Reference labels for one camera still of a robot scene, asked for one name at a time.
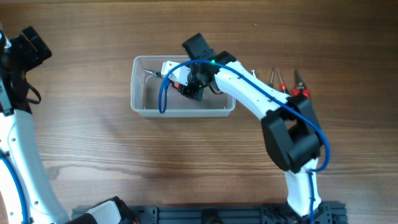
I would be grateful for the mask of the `green handled screwdriver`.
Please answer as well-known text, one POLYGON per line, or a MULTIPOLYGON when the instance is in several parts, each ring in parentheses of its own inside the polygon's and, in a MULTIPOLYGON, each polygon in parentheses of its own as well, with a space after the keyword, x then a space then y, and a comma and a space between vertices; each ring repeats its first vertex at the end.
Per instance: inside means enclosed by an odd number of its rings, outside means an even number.
POLYGON ((268 84, 271 88, 274 87, 274 74, 275 74, 275 70, 272 70, 271 77, 270 77, 269 84, 268 84))

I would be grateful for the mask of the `clear plastic container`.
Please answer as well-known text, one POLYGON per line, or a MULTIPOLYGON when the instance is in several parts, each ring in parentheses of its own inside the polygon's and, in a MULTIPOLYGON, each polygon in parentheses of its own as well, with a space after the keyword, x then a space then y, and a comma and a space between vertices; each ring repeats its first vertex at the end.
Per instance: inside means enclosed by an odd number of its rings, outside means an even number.
POLYGON ((165 61, 182 63, 183 55, 141 55, 134 59, 131 74, 131 108, 142 117, 227 117, 235 109, 236 99, 230 95, 216 95, 204 89, 203 99, 192 100, 169 87, 166 112, 159 112, 160 78, 148 73, 159 71, 165 61))

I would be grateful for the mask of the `red black handled screwdriver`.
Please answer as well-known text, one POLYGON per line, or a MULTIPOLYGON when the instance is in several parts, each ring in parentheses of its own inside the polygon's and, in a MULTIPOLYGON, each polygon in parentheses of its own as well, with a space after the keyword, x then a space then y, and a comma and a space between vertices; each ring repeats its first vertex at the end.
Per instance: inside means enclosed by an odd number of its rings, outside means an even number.
POLYGON ((288 90, 288 88, 285 85, 285 82, 284 82, 284 80, 282 78, 282 74, 281 74, 280 71, 278 71, 278 75, 279 75, 280 87, 281 87, 282 92, 285 93, 285 94, 289 94, 289 90, 288 90))

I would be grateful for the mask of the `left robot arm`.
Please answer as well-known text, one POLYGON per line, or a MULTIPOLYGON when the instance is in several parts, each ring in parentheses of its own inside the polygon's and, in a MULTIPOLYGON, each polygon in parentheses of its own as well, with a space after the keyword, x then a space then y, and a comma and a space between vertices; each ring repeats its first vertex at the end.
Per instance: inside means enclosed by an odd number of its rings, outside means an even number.
POLYGON ((100 202, 75 219, 58 201, 34 133, 30 106, 42 98, 26 78, 51 56, 31 26, 11 39, 1 34, 1 195, 9 223, 139 223, 119 197, 100 202))

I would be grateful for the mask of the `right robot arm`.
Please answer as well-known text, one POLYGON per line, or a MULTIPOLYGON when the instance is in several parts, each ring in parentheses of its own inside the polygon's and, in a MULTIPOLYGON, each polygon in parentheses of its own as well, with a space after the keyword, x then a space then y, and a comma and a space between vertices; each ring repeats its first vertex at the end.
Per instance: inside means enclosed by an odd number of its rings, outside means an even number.
POLYGON ((321 204, 316 174, 328 165, 330 145, 307 96, 272 89, 229 52, 216 53, 200 33, 183 42, 182 48, 191 70, 184 93, 194 95, 214 83, 251 111, 261 122, 269 157, 285 173, 288 205, 313 222, 321 204))

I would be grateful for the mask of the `orange black needle-nose pliers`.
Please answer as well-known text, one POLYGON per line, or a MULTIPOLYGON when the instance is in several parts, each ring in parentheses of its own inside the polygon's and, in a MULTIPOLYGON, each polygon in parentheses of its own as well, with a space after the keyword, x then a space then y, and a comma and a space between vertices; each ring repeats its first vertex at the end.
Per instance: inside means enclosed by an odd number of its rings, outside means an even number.
MULTIPOLYGON (((153 77, 156 77, 156 78, 164 78, 164 75, 161 74, 160 71, 157 71, 157 70, 148 70, 148 69, 144 69, 144 71, 147 72, 148 74, 152 75, 153 77)), ((172 81, 172 80, 169 80, 169 85, 170 85, 172 88, 176 89, 176 90, 178 90, 178 88, 179 88, 179 84, 178 84, 178 83, 175 83, 175 82, 172 81)))

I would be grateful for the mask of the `red handled snips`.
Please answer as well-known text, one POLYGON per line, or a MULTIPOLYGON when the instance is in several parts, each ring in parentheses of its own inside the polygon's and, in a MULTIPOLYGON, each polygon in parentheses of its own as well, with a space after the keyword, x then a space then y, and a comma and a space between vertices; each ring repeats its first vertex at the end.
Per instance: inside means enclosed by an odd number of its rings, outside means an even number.
POLYGON ((293 96, 304 95, 305 97, 310 99, 310 91, 307 88, 307 86, 298 70, 294 70, 294 78, 295 78, 295 86, 292 89, 293 96))

